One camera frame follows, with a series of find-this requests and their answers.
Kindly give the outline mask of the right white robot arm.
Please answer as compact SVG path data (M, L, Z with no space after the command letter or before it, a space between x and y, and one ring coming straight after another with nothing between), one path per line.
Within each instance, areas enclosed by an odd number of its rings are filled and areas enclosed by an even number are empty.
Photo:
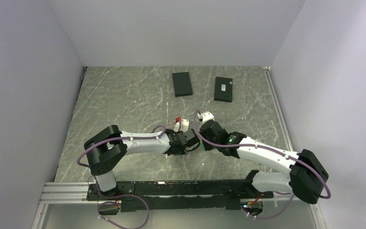
M329 175L310 150L278 149L239 132L228 133L213 119L202 119L198 134L206 151L217 149L225 156L252 160L276 170L275 173L259 171L249 174L250 181L243 186L249 198L255 198L261 192L277 191L316 204L320 198L331 197L326 184Z

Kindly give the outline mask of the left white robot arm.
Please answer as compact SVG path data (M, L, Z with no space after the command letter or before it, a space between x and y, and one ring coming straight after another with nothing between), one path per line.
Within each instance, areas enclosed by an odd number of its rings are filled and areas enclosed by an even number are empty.
M130 133L110 125L87 140L84 153L77 164L89 168L105 200L118 194L117 181L112 171L124 156L140 153L184 155L188 148L197 148L200 139L193 129L174 131L158 126L162 131L153 133Z

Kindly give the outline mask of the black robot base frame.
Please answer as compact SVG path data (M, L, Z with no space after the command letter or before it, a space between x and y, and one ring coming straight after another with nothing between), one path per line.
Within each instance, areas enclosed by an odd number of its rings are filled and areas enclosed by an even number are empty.
M272 199L273 192L257 191L249 179L119 181L115 190L99 193L89 184L88 201L116 201L121 212L224 208L239 210L246 201Z

